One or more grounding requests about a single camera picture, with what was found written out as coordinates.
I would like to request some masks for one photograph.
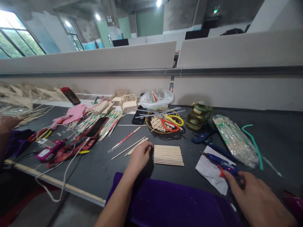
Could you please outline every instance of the blue pliers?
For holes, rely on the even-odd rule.
[[[195,136],[197,136],[197,139],[192,138],[192,141],[194,143],[203,143],[206,146],[209,146],[211,148],[213,148],[215,151],[219,152],[220,154],[224,155],[226,158],[228,158],[229,160],[233,161],[233,162],[238,162],[238,160],[232,156],[228,151],[222,149],[221,147],[218,147],[217,145],[214,145],[212,143],[212,141],[207,140],[207,138],[215,133],[219,132],[217,129],[212,129],[211,131],[208,132],[204,132],[204,133],[194,133],[192,132]]]

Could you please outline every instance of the window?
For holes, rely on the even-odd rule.
[[[18,17],[0,10],[0,59],[44,54]]]
[[[63,23],[63,24],[64,24],[65,29],[67,30],[69,39],[72,41],[75,48],[77,50],[84,50],[82,43],[80,42],[79,37],[78,37],[74,27],[68,21],[65,21],[65,23]]]

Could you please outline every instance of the window frame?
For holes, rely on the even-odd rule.
[[[66,22],[63,21],[63,23],[64,23],[64,29],[66,30],[67,34],[71,36],[72,39],[74,39],[73,36],[77,36],[77,39],[78,39],[78,41],[79,41],[79,43],[81,44],[81,47],[82,47],[82,49],[80,49],[79,46],[78,46],[78,44],[77,44],[77,42],[75,41],[76,46],[78,48],[78,51],[85,50],[84,47],[83,47],[83,45],[82,45],[82,42],[79,39],[79,36],[78,36],[78,34],[77,34],[76,29],[74,28],[74,26],[71,23],[69,23],[72,26],[73,30],[75,31],[75,33],[72,33],[71,29],[68,29],[69,26],[66,24]]]
[[[18,18],[18,20],[22,23],[22,21],[19,19],[19,17],[17,16],[16,13],[11,12],[11,11],[6,11],[3,10],[5,12],[10,12],[15,14],[15,16]],[[19,34],[18,31],[24,31],[24,32],[28,32],[32,38],[34,39],[34,41],[36,42],[36,44],[40,47],[40,49],[43,51],[44,54],[47,54],[44,49],[41,47],[41,45],[37,42],[37,40],[35,39],[35,37],[31,34],[31,32],[27,29],[27,27],[24,25],[24,23],[22,23],[22,25],[25,27],[25,29],[22,28],[14,28],[12,26],[12,24],[7,20],[7,22],[11,25],[12,28],[7,28],[7,27],[0,27],[0,33],[13,45],[13,47],[23,56],[23,57],[27,57],[22,50],[12,41],[12,39],[3,31],[4,30],[13,30],[16,31],[17,34],[20,36],[20,38],[26,43],[26,45],[31,49],[31,51],[35,54],[35,56],[37,56],[37,54],[35,53],[35,51],[30,47],[30,45],[25,41],[25,39]],[[12,58],[1,46],[0,46],[0,50],[2,50],[9,58]]]

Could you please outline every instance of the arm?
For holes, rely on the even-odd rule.
[[[134,149],[129,165],[111,198],[98,217],[95,227],[116,227],[124,225],[134,182],[148,162],[151,147],[151,142],[144,142]]]
[[[4,149],[9,140],[11,130],[16,127],[22,119],[0,116],[0,165],[3,162]]]
[[[297,225],[292,214],[262,180],[251,173],[239,172],[239,175],[245,179],[245,189],[241,190],[229,172],[224,171],[224,174],[250,226],[293,227]]]

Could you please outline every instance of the smartphone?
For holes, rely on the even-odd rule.
[[[142,106],[138,106],[138,109],[146,110]],[[140,116],[140,114],[146,114],[146,112],[137,110],[136,113],[135,113],[135,115],[134,115],[134,117],[133,117],[133,119],[132,119],[132,124],[134,124],[134,125],[142,125],[144,123],[145,117],[136,118],[136,117]]]
[[[98,133],[101,131],[103,126],[108,121],[108,117],[99,118],[99,120],[91,127],[91,129],[86,134],[85,138],[94,138],[97,137]]]

